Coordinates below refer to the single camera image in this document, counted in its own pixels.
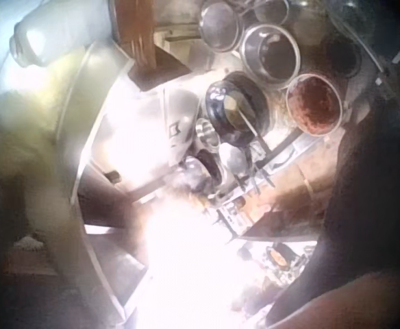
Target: bowl of red sauce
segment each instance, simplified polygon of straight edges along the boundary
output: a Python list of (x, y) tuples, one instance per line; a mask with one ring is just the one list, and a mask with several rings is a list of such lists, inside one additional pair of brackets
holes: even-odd
[(294, 78), (287, 89), (286, 104), (298, 127), (313, 136), (328, 135), (341, 124), (340, 95), (322, 75), (306, 73)]

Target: person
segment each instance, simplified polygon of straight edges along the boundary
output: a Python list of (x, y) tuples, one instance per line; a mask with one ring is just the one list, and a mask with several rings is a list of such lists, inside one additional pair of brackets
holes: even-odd
[(348, 127), (323, 231), (266, 325), (400, 328), (400, 109), (376, 99)]

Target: plastic bottle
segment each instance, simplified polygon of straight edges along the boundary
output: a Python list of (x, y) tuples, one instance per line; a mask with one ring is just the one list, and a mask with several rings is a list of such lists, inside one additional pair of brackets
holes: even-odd
[(47, 66), (97, 39), (112, 37), (108, 0), (51, 0), (14, 26), (10, 52), (16, 62)]

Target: metal spoon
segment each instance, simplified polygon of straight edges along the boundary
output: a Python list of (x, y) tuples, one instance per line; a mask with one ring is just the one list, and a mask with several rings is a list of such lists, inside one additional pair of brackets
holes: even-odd
[(249, 164), (249, 159), (244, 150), (232, 146), (228, 143), (220, 145), (218, 150), (221, 162), (235, 175), (235, 179), (239, 182), (239, 175), (248, 174), (256, 193), (259, 195), (261, 191), (255, 181), (255, 170), (252, 164)]

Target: dark clothing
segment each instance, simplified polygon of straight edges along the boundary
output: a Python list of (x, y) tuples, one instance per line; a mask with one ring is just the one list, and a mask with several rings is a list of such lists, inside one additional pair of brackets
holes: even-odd
[(324, 230), (301, 276), (267, 315), (268, 325), (366, 273), (400, 272), (400, 109), (382, 101), (373, 109), (340, 144)]

